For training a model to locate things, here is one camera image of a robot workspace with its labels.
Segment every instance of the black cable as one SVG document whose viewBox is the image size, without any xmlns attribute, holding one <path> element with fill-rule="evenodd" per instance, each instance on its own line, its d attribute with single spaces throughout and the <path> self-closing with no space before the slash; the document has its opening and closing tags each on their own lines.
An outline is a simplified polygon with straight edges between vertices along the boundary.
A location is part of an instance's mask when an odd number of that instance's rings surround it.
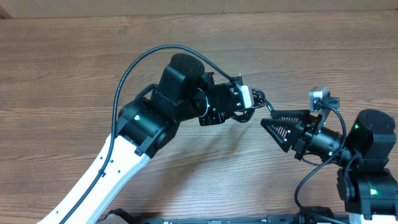
<svg viewBox="0 0 398 224">
<path fill-rule="evenodd" d="M 309 165 L 312 165 L 312 166 L 319 166 L 320 164 L 316 164 L 316 163 L 314 163 L 314 162 L 311 162 L 311 161 L 308 161 L 308 160 L 306 160 L 306 159 L 304 159 L 304 158 L 302 158 L 301 159 L 303 162 L 305 162 L 306 164 L 309 164 Z"/>
<path fill-rule="evenodd" d="M 292 223 L 294 223 L 294 219 L 291 219 L 291 220 L 289 220 L 287 223 L 285 223 L 285 224 L 292 224 Z"/>
<path fill-rule="evenodd" d="M 304 156 L 306 156 L 306 155 L 314 155 L 312 152 L 306 152 L 305 154 L 304 154 Z M 305 163 L 307 163 L 307 164 L 310 164 L 310 165 L 313 165 L 313 166 L 319 166 L 319 164 L 316 164 L 316 163 L 314 163 L 314 162 L 311 162 L 311 161 L 308 161 L 308 160 L 306 160 L 306 159 L 304 159 L 304 157 L 301 159 L 303 162 L 305 162 Z"/>
<path fill-rule="evenodd" d="M 351 164 L 356 160 L 362 158 L 362 154 L 360 152 L 355 152 L 355 154 L 352 156 L 352 158 L 349 160 L 349 162 L 347 163 L 347 166 L 344 169 L 344 174 L 343 174 L 343 178 L 346 180 L 347 179 L 347 175 L 348 175 L 348 171 L 349 171 L 349 167 L 351 166 Z"/>
<path fill-rule="evenodd" d="M 253 93 L 253 100 L 254 100 L 253 106 L 246 110 L 238 111 L 238 113 L 242 114 L 236 114 L 235 112 L 229 113 L 232 119 L 240 123 L 248 122 L 253 117 L 255 110 L 258 108 L 267 106 L 269 111 L 274 111 L 274 107 L 272 107 L 271 103 L 266 99 L 266 95 L 264 94 L 263 91 L 255 88 L 252 88 L 251 90 Z"/>
<path fill-rule="evenodd" d="M 296 188 L 296 191 L 294 192 L 294 201 L 296 202 L 297 206 L 298 206 L 300 209 L 304 210 L 305 212 L 311 213 L 311 215 L 313 215 L 313 216 L 315 216 L 315 217 L 321 218 L 321 219 L 323 219 L 323 220 L 325 220 L 325 221 L 328 221 L 328 222 L 331 222 L 331 223 L 346 224 L 346 223 L 343 223 L 343 222 L 341 222 L 341 221 L 334 220 L 334 219 L 332 219 L 332 218 L 328 218 L 328 217 L 325 217 L 325 216 L 323 216 L 323 215 L 319 215 L 319 214 L 317 214 L 317 213 L 315 213 L 315 212 L 313 212 L 313 211 L 311 211 L 311 210 L 309 210 L 309 209 L 307 209 L 307 208 L 304 208 L 303 205 L 299 202 L 299 192 L 300 192 L 300 189 L 303 187 L 303 185 L 306 183 L 306 181 L 307 181 L 310 177 L 312 177 L 316 172 L 318 172 L 318 170 L 320 170 L 320 169 L 321 169 L 322 167 L 324 167 L 325 165 L 329 164 L 333 159 L 335 159 L 338 155 L 340 155 L 341 151 L 344 149 L 344 145 L 345 145 L 346 138 L 347 138 L 346 124 L 345 124 L 344 119 L 343 119 L 342 115 L 340 114 L 340 112 L 339 112 L 338 110 L 336 110 L 336 109 L 334 109 L 334 108 L 328 106 L 328 105 L 322 105 L 322 108 L 330 109 L 330 110 L 332 110 L 332 111 L 337 115 L 337 117 L 338 117 L 338 119 L 340 120 L 340 123 L 341 123 L 341 128 L 343 129 L 343 140 L 342 140 L 341 144 L 339 145 L 338 149 L 336 150 L 336 152 L 335 152 L 328 160 L 326 160 L 325 162 L 322 162 L 322 164 L 320 164 L 317 168 L 315 168 L 313 171 L 311 171 L 311 173 L 309 173 L 309 174 L 299 183 L 299 185 L 298 185 L 297 188 Z"/>
<path fill-rule="evenodd" d="M 98 171 L 97 176 L 93 180 L 93 182 L 90 184 L 90 186 L 87 188 L 86 192 L 80 197 L 80 199 L 77 201 L 77 203 L 72 207 L 72 209 L 65 215 L 65 217 L 61 220 L 60 224 L 64 224 L 69 217 L 75 212 L 75 210 L 80 206 L 80 204 L 86 199 L 87 195 L 91 192 L 91 190 L 94 188 L 95 184 L 98 182 L 100 177 L 104 174 L 105 168 L 108 165 L 109 160 L 111 159 L 112 156 L 112 151 L 113 151 L 113 146 L 114 146 L 114 140 L 116 138 L 116 118 L 117 118 L 117 113 L 118 113 L 118 102 L 119 102 L 119 95 L 123 86 L 124 81 L 126 80 L 127 76 L 130 74 L 131 70 L 146 56 L 158 51 L 158 50 L 164 50 L 164 49 L 181 49 L 181 50 L 186 50 L 187 52 L 190 52 L 191 54 L 197 56 L 198 58 L 202 59 L 204 62 L 206 62 L 208 65 L 210 65 L 212 68 L 214 68 L 218 73 L 220 73 L 222 76 L 227 78 L 230 82 L 235 81 L 235 79 L 229 75 L 227 75 L 224 71 L 222 71 L 220 68 L 218 68 L 213 62 L 209 61 L 207 58 L 205 58 L 203 55 L 199 54 L 198 52 L 182 46 L 182 45 L 163 45 L 163 46 L 158 46 L 153 49 L 148 50 L 147 52 L 143 53 L 140 55 L 133 63 L 129 66 L 129 68 L 124 72 L 124 75 L 122 79 L 119 82 L 118 88 L 116 90 L 116 94 L 114 96 L 114 101 L 113 101 L 113 112 L 112 112 L 112 132 L 111 132 L 111 142 L 109 144 L 109 150 L 108 154 L 106 155 L 106 159 L 104 161 L 103 166 L 101 169 Z"/>
</svg>

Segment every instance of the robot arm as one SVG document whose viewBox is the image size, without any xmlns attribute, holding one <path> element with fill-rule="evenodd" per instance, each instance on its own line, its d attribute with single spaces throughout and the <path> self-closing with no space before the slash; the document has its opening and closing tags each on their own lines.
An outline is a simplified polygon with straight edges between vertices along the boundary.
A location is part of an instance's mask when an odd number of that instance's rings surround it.
<svg viewBox="0 0 398 224">
<path fill-rule="evenodd" d="M 299 219 L 305 220 L 303 223 L 342 223 L 335 220 L 329 208 L 303 207 L 297 198 L 311 175 L 334 163 L 341 167 L 337 189 L 350 223 L 398 223 L 398 184 L 385 168 L 396 143 L 394 119 L 378 110 L 362 110 L 346 137 L 343 118 L 337 112 L 338 98 L 331 97 L 326 87 L 314 88 L 309 98 L 311 110 L 271 111 L 271 118 L 261 121 L 283 151 L 295 151 L 298 160 L 313 154 L 323 161 L 296 189 Z M 343 134 L 323 126 L 331 110 L 339 116 Z M 310 112 L 320 114 L 313 116 Z"/>
<path fill-rule="evenodd" d="M 215 85 L 213 73 L 205 72 L 198 59 L 174 55 L 159 84 L 145 88 L 119 112 L 117 137 L 105 170 L 101 169 L 111 135 L 83 177 L 39 223 L 94 223 L 124 184 L 174 138 L 180 122 L 192 118 L 199 118 L 201 126 L 221 124 L 228 118 L 246 122 L 256 108 L 266 105 L 258 93 L 253 97 L 253 92 L 250 86 L 243 85 L 240 76 Z M 95 182 L 99 172 L 100 178 Z"/>
<path fill-rule="evenodd" d="M 62 202 L 39 222 L 40 224 L 60 223 L 72 209 L 101 169 L 109 150 L 110 139 L 111 136 L 109 135 L 90 168 Z M 136 146 L 122 136 L 115 139 L 111 163 L 107 166 L 105 174 L 99 179 L 83 203 L 69 217 L 67 223 L 95 223 L 97 221 L 124 184 L 149 162 L 149 156 L 145 154 L 137 156 L 134 153 L 135 150 Z"/>
</svg>

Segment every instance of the green led light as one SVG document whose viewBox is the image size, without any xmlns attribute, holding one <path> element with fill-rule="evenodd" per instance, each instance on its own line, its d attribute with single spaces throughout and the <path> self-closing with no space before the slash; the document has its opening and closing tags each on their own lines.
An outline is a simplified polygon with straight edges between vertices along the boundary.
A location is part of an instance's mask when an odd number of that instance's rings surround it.
<svg viewBox="0 0 398 224">
<path fill-rule="evenodd" d="M 379 192 L 377 192 L 377 190 L 375 189 L 371 189 L 371 195 L 377 195 Z"/>
</svg>

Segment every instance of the wooden table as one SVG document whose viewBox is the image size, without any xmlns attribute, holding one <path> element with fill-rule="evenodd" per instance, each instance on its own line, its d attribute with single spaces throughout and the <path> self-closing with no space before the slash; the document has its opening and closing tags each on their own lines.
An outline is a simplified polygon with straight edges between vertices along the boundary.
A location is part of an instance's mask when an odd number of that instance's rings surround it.
<svg viewBox="0 0 398 224">
<path fill-rule="evenodd" d="M 35 223 L 60 203 L 110 133 L 121 75 L 163 44 L 187 45 L 228 74 L 242 73 L 279 110 L 308 109 L 309 90 L 327 85 L 340 97 L 348 130 L 366 108 L 398 116 L 398 11 L 1 20 L 1 223 Z M 157 83 L 175 52 L 142 61 L 120 105 Z M 121 207 L 164 218 L 297 212 L 294 190 L 314 167 L 279 149 L 259 124 L 268 116 L 261 109 L 246 124 L 182 123 L 106 212 Z M 327 126 L 341 130 L 336 116 Z M 397 147 L 389 158 L 397 177 Z M 304 205 L 344 212 L 337 168 L 307 182 Z"/>
</svg>

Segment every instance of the wall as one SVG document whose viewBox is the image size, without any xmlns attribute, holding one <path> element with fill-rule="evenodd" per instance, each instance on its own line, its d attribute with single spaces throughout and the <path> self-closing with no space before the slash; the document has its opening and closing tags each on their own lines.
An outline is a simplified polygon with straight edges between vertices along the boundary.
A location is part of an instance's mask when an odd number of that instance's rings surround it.
<svg viewBox="0 0 398 224">
<path fill-rule="evenodd" d="M 398 0 L 0 0 L 4 17 L 87 17 L 398 8 Z"/>
</svg>

